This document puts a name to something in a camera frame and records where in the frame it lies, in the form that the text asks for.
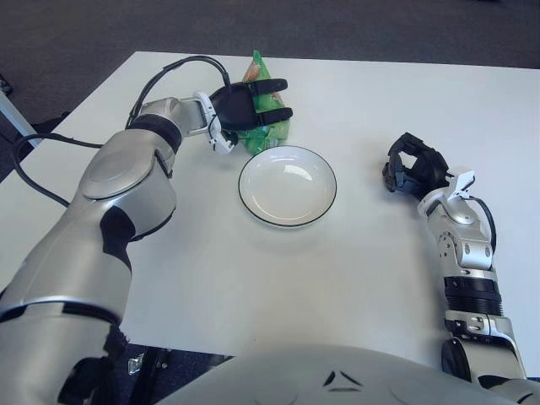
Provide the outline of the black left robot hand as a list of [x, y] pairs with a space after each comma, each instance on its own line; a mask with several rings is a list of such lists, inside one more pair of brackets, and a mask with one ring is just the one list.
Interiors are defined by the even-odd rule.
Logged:
[[238, 143], [237, 132], [249, 131], [269, 124], [285, 122], [293, 116], [289, 107], [278, 107], [269, 111], [257, 112], [254, 98], [270, 95], [288, 88], [284, 78], [263, 79], [253, 82], [238, 82], [216, 90], [210, 101], [214, 113], [210, 123], [219, 121], [221, 132], [226, 140]]

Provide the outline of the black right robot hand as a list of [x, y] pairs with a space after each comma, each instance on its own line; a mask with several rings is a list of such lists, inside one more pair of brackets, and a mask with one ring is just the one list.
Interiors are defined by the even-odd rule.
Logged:
[[436, 149], [405, 132], [389, 149], [382, 176], [389, 192], [421, 200], [430, 192], [448, 187], [448, 165]]

